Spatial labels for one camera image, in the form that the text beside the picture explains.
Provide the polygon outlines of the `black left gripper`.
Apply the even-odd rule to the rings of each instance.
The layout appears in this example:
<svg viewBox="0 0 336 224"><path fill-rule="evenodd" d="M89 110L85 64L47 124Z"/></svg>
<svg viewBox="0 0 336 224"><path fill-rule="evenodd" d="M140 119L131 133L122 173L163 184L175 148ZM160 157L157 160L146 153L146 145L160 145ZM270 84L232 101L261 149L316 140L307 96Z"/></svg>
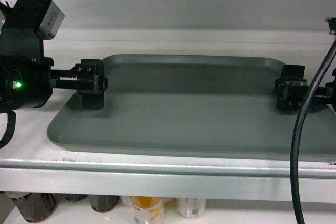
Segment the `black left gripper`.
<svg viewBox="0 0 336 224"><path fill-rule="evenodd" d="M25 57L1 56L1 109L40 108L53 89L76 90L84 109L104 108L108 79L102 60L82 59L69 70L52 69L53 64L48 57L34 63Z"/></svg>

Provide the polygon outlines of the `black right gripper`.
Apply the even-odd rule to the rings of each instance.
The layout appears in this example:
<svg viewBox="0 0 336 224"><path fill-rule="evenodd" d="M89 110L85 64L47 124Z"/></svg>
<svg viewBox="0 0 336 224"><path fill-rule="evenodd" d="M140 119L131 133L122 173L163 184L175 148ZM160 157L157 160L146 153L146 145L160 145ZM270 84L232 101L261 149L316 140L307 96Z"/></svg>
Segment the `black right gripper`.
<svg viewBox="0 0 336 224"><path fill-rule="evenodd" d="M285 65L282 68L281 77L275 81L278 110L298 111L302 108L309 88L304 75L305 66L302 65ZM323 110L326 105L335 108L335 81L317 88L312 98L311 112Z"/></svg>

